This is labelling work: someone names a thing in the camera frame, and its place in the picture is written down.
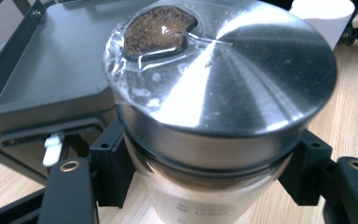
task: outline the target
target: glass jar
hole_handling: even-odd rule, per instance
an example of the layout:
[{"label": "glass jar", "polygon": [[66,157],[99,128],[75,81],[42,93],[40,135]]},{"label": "glass jar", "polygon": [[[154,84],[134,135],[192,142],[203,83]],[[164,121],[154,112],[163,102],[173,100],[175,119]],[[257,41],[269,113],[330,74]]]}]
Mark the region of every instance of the glass jar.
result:
[{"label": "glass jar", "polygon": [[290,156],[286,157],[251,175],[202,178],[180,174],[145,155],[127,136],[125,140],[147,195],[165,224],[234,223],[272,185],[290,160]]}]

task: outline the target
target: brown powder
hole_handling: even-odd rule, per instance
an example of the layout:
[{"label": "brown powder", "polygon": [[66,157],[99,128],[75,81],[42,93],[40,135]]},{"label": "brown powder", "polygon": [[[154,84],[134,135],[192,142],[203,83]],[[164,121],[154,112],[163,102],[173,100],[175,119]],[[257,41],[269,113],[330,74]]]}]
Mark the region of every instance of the brown powder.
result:
[{"label": "brown powder", "polygon": [[[178,7],[154,7],[137,18],[124,34],[124,54],[136,60],[147,53],[175,48],[176,54],[186,47],[186,32],[197,25],[195,17]],[[152,58],[166,54],[153,55]]]}]

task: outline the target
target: screw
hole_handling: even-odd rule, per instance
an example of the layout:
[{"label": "screw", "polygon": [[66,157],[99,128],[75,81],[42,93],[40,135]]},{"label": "screw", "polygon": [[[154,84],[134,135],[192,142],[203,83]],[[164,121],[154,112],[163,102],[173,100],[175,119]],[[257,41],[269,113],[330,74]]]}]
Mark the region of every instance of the screw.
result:
[{"label": "screw", "polygon": [[39,20],[40,18],[42,18],[42,13],[39,10],[34,10],[32,12],[32,15],[34,16],[35,19]]}]

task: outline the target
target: cylindrical container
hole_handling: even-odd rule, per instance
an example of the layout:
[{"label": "cylindrical container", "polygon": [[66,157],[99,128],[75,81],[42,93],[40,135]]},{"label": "cylindrical container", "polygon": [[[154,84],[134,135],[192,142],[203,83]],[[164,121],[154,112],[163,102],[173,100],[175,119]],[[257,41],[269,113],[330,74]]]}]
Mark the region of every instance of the cylindrical container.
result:
[{"label": "cylindrical container", "polygon": [[127,136],[125,140],[153,207],[166,224],[234,223],[278,178],[290,159],[251,175],[199,178],[164,167]]},{"label": "cylindrical container", "polygon": [[312,27],[259,1],[158,1],[115,28],[103,59],[167,224],[235,222],[281,174],[337,78]]}]

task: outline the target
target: stainless steel lid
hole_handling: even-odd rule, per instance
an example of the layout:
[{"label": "stainless steel lid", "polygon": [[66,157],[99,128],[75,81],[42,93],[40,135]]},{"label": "stainless steel lid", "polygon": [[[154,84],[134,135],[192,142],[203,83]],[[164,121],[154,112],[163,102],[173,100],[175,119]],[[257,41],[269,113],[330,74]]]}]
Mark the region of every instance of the stainless steel lid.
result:
[{"label": "stainless steel lid", "polygon": [[[161,5],[198,24],[175,55],[126,59],[133,20]],[[120,24],[104,55],[128,135],[184,169],[247,170],[287,155],[337,78],[324,39],[287,11],[258,1],[161,1]]]}]

